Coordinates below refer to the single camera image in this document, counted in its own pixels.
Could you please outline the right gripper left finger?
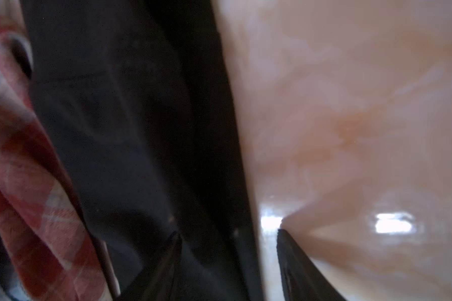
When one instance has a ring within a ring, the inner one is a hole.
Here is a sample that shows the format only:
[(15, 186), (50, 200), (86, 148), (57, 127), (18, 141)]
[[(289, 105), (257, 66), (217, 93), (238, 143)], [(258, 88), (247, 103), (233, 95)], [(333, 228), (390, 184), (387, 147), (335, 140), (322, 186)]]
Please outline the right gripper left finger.
[(132, 284), (117, 297), (121, 301), (172, 301), (177, 299), (182, 238), (173, 232)]

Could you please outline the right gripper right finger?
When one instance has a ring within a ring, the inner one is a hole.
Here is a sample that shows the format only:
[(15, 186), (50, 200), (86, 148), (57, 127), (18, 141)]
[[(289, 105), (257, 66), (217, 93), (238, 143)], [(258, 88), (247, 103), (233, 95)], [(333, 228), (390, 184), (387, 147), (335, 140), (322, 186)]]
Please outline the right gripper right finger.
[(277, 256), (286, 301), (345, 301), (283, 229), (277, 232)]

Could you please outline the black skirt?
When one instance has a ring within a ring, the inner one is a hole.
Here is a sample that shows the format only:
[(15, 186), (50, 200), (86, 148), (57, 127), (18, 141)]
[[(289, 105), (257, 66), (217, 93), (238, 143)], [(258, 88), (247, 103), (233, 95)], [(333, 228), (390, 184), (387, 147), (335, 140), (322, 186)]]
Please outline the black skirt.
[(121, 292), (182, 239), (177, 300), (262, 300), (210, 1), (22, 1), (30, 98)]

